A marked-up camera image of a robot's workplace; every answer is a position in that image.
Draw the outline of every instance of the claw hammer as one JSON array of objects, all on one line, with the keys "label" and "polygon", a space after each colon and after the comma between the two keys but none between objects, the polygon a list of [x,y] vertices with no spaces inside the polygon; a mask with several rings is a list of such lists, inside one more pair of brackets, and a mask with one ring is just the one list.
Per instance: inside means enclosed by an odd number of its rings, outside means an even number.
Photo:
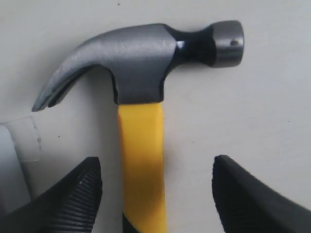
[{"label": "claw hammer", "polygon": [[107,68],[119,105],[123,232],[166,233],[163,174],[164,81],[175,67],[240,64],[244,35],[238,21],[216,22],[198,32],[166,24],[122,28],[87,40],[52,75],[32,111],[53,107],[93,66]]}]

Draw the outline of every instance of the hammer head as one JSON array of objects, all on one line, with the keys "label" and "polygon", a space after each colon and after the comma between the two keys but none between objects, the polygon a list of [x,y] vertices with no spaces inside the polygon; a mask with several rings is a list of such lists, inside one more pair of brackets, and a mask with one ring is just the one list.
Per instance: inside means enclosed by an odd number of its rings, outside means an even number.
[{"label": "hammer head", "polygon": [[243,29],[238,21],[217,22],[192,33],[165,24],[110,31],[84,42],[65,59],[33,111],[59,103],[77,79],[97,65],[112,74],[116,104],[161,102],[164,80],[176,66],[185,62],[237,66],[243,49]]}]

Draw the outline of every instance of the white wall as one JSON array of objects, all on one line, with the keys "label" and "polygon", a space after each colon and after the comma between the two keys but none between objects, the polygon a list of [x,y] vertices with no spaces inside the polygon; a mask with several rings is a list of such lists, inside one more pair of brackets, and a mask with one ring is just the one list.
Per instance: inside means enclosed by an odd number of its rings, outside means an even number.
[{"label": "white wall", "polygon": [[34,117],[42,154],[24,164],[32,194],[84,157],[99,156],[104,195],[94,232],[121,233],[117,107],[109,75],[92,71],[54,108],[31,113],[34,100],[66,55],[94,35],[153,22],[196,30],[227,19],[244,26],[242,64],[179,67],[166,80],[169,232],[223,232],[210,187],[219,154],[311,209],[307,0],[1,0],[0,122]]}]

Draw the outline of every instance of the hammer handle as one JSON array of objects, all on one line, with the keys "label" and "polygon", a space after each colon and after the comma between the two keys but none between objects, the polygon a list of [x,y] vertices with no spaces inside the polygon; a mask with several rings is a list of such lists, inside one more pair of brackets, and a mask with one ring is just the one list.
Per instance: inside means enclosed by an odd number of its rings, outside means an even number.
[{"label": "hammer handle", "polygon": [[118,120],[123,233],[166,233],[162,106],[120,105]]}]

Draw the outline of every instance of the small hole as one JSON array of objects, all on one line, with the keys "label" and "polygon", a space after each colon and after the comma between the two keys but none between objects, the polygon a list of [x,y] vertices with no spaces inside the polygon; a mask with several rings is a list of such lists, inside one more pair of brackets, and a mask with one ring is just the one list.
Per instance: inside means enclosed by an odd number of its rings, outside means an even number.
[{"label": "small hole", "polygon": [[237,46],[239,42],[237,40],[232,40],[231,41],[231,46]]}]

